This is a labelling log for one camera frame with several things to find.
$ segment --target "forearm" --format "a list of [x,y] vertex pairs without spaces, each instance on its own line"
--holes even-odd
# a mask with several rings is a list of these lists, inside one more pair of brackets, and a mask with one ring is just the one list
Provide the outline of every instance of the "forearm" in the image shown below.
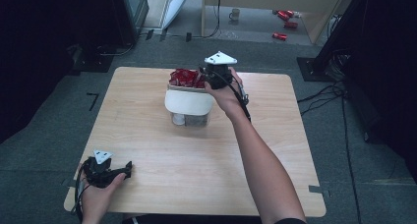
[[237,111],[228,115],[236,134],[248,185],[263,223],[286,217],[305,220],[292,182],[282,164],[249,120]]

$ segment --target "person's left hand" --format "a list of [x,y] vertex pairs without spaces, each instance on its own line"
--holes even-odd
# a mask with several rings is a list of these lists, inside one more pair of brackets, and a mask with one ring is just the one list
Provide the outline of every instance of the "person's left hand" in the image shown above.
[[83,223],[99,223],[110,206],[114,192],[122,185],[126,174],[121,173],[114,178],[113,182],[106,188],[89,186],[86,179],[85,188],[82,196],[83,204]]

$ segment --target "white container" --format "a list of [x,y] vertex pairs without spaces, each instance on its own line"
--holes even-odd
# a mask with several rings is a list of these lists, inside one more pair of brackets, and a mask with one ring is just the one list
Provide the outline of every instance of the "white container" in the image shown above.
[[202,88],[169,85],[165,94],[165,107],[178,126],[206,126],[212,103],[212,96]]

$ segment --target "table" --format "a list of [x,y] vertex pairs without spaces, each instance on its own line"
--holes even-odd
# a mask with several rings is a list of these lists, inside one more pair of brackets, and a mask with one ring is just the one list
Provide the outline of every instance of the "table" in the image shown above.
[[[118,68],[92,128],[84,162],[94,149],[113,152],[112,169],[132,161],[109,207],[112,212],[259,215],[251,197],[230,121],[216,103],[206,127],[175,126],[164,106],[173,70]],[[322,194],[286,75],[240,73],[255,128],[281,160],[307,216],[323,216]],[[70,189],[64,206],[74,205]]]
[[[291,10],[302,13],[302,20],[312,43],[316,43],[331,16],[343,0],[221,0],[225,7]],[[206,6],[217,6],[218,0],[203,0],[202,35],[205,34]]]

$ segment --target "white triangular marker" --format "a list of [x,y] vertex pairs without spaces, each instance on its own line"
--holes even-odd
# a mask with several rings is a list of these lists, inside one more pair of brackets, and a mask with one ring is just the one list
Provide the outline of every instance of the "white triangular marker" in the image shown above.
[[111,152],[96,149],[94,150],[94,157],[97,164],[105,162],[111,155],[113,155]]
[[208,64],[221,65],[221,64],[236,64],[237,60],[232,58],[221,51],[205,59]]

